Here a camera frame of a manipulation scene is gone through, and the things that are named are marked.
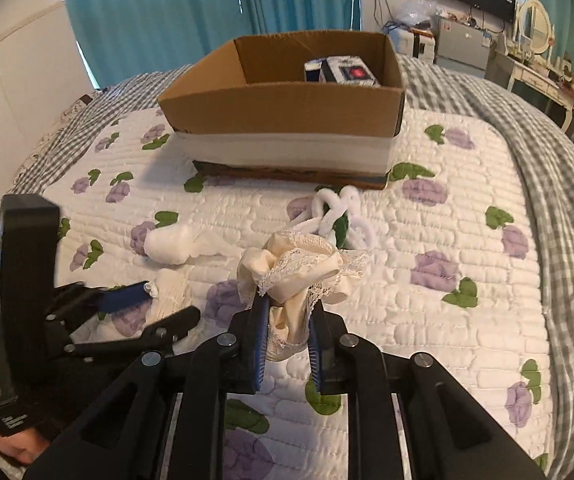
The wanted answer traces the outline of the person's left hand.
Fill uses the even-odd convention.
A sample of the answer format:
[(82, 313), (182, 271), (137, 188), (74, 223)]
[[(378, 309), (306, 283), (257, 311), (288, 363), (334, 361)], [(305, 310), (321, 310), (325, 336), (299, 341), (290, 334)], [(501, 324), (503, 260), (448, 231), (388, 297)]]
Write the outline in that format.
[(0, 435), (0, 454), (24, 466), (35, 462), (49, 445), (50, 442), (35, 428), (20, 431), (10, 437)]

